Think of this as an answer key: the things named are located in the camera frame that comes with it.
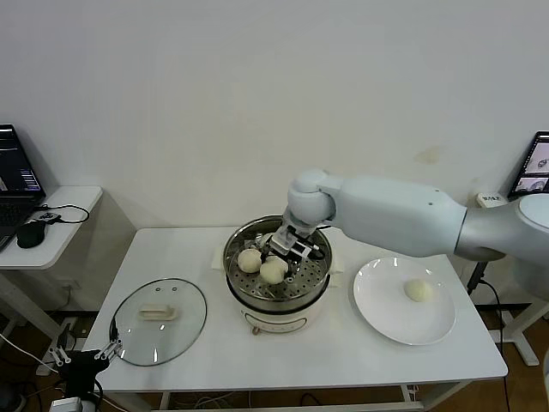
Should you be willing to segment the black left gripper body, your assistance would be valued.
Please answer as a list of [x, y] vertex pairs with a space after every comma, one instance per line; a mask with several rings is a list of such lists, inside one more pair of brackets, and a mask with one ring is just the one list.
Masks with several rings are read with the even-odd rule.
[[97, 375], [106, 369], [107, 358], [98, 349], [69, 351], [57, 366], [66, 394], [93, 392]]

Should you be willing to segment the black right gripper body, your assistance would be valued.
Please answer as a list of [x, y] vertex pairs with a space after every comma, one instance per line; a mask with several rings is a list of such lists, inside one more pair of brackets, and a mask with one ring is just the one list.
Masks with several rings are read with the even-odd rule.
[[291, 248], [289, 250], [270, 248], [268, 256], [274, 256], [282, 259], [288, 264], [288, 267], [298, 267], [300, 265], [300, 254], [295, 248]]

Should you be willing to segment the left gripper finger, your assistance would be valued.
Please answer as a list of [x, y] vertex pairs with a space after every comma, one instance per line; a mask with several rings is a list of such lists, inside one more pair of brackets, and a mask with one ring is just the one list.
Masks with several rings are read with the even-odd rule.
[[108, 338], [109, 340], [105, 347], [103, 347], [99, 353], [94, 356], [95, 360], [110, 360], [122, 347], [122, 341], [115, 319], [112, 319], [110, 322]]
[[71, 362], [69, 355], [65, 351], [68, 339], [69, 334], [63, 332], [57, 337], [54, 346], [49, 348], [49, 354], [56, 365], [68, 365]]

